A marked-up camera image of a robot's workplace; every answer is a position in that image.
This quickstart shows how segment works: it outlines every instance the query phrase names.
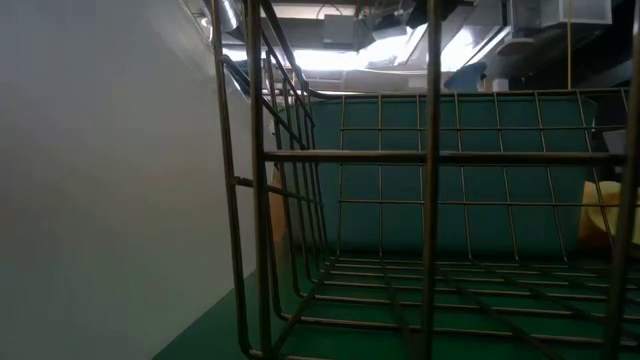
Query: wire grid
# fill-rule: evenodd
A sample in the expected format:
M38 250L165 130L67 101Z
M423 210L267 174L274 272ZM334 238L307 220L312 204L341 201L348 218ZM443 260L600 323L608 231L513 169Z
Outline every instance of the wire grid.
M430 2L430 59L439 59L440 39L439 29L441 19L439 18L440 1ZM296 86L296 80L291 79L280 61L275 55L274 47L260 27L260 5L273 29L279 45L294 68L294 73L301 86ZM219 18L219 5L213 2L212 14L214 24ZM237 81L244 82L249 86L252 99L252 140L253 140L253 165L254 179L238 178L233 172L233 158L231 153L231 137L229 130L229 115L224 92L224 77L218 76L219 108L221 118L221 130L223 137L223 150L225 160L225 174L228 193L228 207L230 213L230 226L232 238L232 257L234 267L234 288L236 294L236 307L238 317L238 337L240 348L249 358L309 358L295 355L282 355L283 347L287 339L292 335L298 325L314 325L343 327L356 330L377 330L392 331L403 334L406 344L406 355L409 358L431 358L434 354L434 335L469 336L474 338L494 339L500 342L516 341L529 346L539 352L543 357L550 359L561 359L563 353L558 350L559 346L579 345L583 347L601 348L604 358L616 358L621 349L623 351L638 352L640 335L637 324L640 324L640 313L637 310L630 310L640 306L640 299L635 295L638 290L636 285L640 274L637 270L632 270L629 275L627 267L626 251L630 243L633 229L633 219L635 212L635 189L637 188L637 173L633 171L635 159L637 159L638 129L637 129L637 105L638 80L634 79L631 90L631 104L626 103L624 90L593 90L593 91L545 91L528 93L495 93L494 102L498 104L499 96L514 96L528 94L535 98L538 108L539 126L527 130L537 130L540 132L542 153L508 153L504 152L502 144L502 132L505 130L525 130L525 128L506 128L500 124L498 117L496 127L489 130L498 131L500 137L501 151L497 153L472 153L465 152L462 148L460 136L462 131L486 131L485 128L462 128L457 119L455 128L439 128L439 101L429 102L429 117L431 119L428 128L421 128L419 119L415 128L418 133L427 132L429 137L428 151L422 150L419 142L418 151L393 152L382 151L382 132L395 131L396 129L386 129L382 127L381 117L378 119L378 127L369 129L348 129L344 126L344 108L347 97L342 97L343 123L340 131L340 150L318 151L314 128L316 124L311 114L311 94L308 84L300 69L295 64L295 58L286 38L280 28L275 12L268 1L262 3L249 1L247 3L248 32L248 55L249 55L249 79L233 64L228 57L222 55L221 34L219 27L214 27L214 53L216 56L216 71L221 74L226 68ZM638 42L638 35L635 35L635 42ZM262 63L259 60L261 45L267 47L267 57L265 68L267 71L267 83L270 89L270 100L262 95ZM634 65L638 68L638 50L635 50ZM275 81L272 63L275 61L275 68L283 75L282 91L280 92L284 100L285 117L278 112L276 102ZM430 99L439 99L439 60L429 63L429 94ZM578 102L581 101L582 94L617 92L624 102L625 108L629 106L630 121L627 126L629 134L627 138L628 149L633 151L626 155L613 155L592 152L589 131L596 129L587 126L582 114L582 104L580 104L582 126L570 127L570 130L583 130L588 151L586 153L551 153L546 151L544 131L549 130L542 126L539 113L539 94L559 94L575 96ZM459 97L473 97L475 94L453 94L457 103ZM383 98L387 96L376 95L379 109L382 106ZM419 104L420 95L416 95L416 102ZM278 151L265 152L262 144L262 109L266 109L276 122L275 137ZM283 149L284 136L286 133L288 149ZM345 131L374 130L378 132L378 151L344 151L343 134ZM458 152L441 153L438 147L439 131L456 132L458 138ZM295 163L293 169L293 186L287 185L286 171L282 171L282 189L278 189L267 184L264 163L273 161L280 169L285 168L285 163ZM324 205L319 181L318 164L321 162L339 163L340 176L340 205L338 207L338 222L342 219L342 204L345 202L366 202L378 204L379 206L379 233L382 234L382 214L383 205L394 204L419 204L423 207L424 225L424 246L423 254L415 259L393 259L385 256L383 252L383 239L377 244L376 255L353 255L341 253L341 236L338 236L338 243L335 249L330 248L325 227ZM378 199L377 200L349 200L342 198L342 164L343 163L368 163L378 165ZM423 184L421 188L421 198L418 201L393 201L382 198L382 166L392 164L415 164L420 168L420 180ZM509 197L508 176L503 167L505 191L507 193L506 202L487 202L492 205L504 205L509 209L510 229L512 241L514 243L514 259L510 262L486 262L474 259L471 251L467 254L467 259L456 261L435 261L435 238L437 227L437 178L439 164L460 165L461 178L464 181L463 165L483 165L483 166L508 166L508 165L538 165L545 166L551 189L551 203L522 203L513 202ZM614 250L613 265L594 266L580 263L568 262L567 254L563 249L562 263L527 263L519 260L516 246L516 236L513 232L513 206L551 206L554 209L557 221L557 207L559 206L582 206L583 204L564 204L555 201L549 166L572 165L572 166L595 166L600 164L627 165L631 171L625 172L623 180L623 196L620 204L620 221L618 223L617 240L610 240ZM592 168L595 183L598 184L598 174ZM252 348L249 343L248 325L246 319L246 294L244 293L244 274L242 272L242 254L239 245L239 222L237 214L237 204L235 187L246 186L254 188L254 205L256 219L256 246L257 246L257 277L258 277L258 298L259 298L259 350ZM298 222L302 231L300 232L301 251L296 251L293 239L289 239L289 253L291 266L291 279L293 292L301 299L295 312L285 313L281 306L280 285L278 266L276 264L274 242L270 231L271 219L268 211L267 193L273 192L295 201L297 214L293 214L289 201L284 201L284 212L287 226L287 234L292 237L292 223ZM604 205L602 201L602 191L597 186L599 206L602 209L603 217L606 219ZM466 196L463 201L456 202L463 205L465 212L469 206L478 205L467 201ZM467 242L471 244L468 231L468 217L465 216L467 226ZM343 229L343 224L338 225L339 234ZM613 246L614 244L624 244L626 246ZM298 256L302 257L302 264L298 263ZM301 290L302 281L312 284L307 292ZM349 291L341 294L342 290L362 289L381 290L386 292L386 297L379 295L372 296L349 296ZM439 302L436 296L457 295L464 299L462 303ZM506 305L496 305L496 299L504 299ZM513 299L535 300L536 305L532 306L509 306ZM366 307L387 306L393 310L395 323L381 321L361 321L337 317L319 317L309 315L310 303L328 302L338 304L357 304ZM273 339L271 329L271 306L276 316L286 321L286 326ZM411 316L412 311L422 310L419 316L420 322L416 323L416 316ZM501 330L478 329L469 326L434 326L434 316L444 313L447 316L454 316L459 312L471 312L491 319L498 324ZM529 316L536 318L561 319L562 321L582 321L584 324L596 326L604 335L602 337L580 336L571 334L549 334L537 333L528 329L522 321L514 320L514 316Z

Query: wire basket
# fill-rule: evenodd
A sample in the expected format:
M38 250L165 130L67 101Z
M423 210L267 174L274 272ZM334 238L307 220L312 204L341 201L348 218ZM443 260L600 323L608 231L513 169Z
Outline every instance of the wire basket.
M440 1L431 3L435 10ZM261 7L302 85L275 56ZM249 78L222 55L220 29L213 42L217 73L230 71L252 100L250 180L233 172L225 80L217 77L238 337L248 358L640 356L640 269L627 257L637 75L629 103L623 89L442 95L441 19L430 11L428 94L329 96L309 89L271 4L249 1L246 10ZM279 91L274 68L284 79ZM592 135L603 130L590 122L598 96L628 110L624 155L593 151ZM277 151L264 149L263 110L274 118ZM268 185L265 162L281 170L282 188ZM590 206L603 217L618 206L603 202L603 165L627 169L612 260L593 261L578 243L585 181L595 182L599 203ZM257 296L245 290L253 287L242 270L236 186L254 188ZM287 198L286 261L276 260L269 192Z

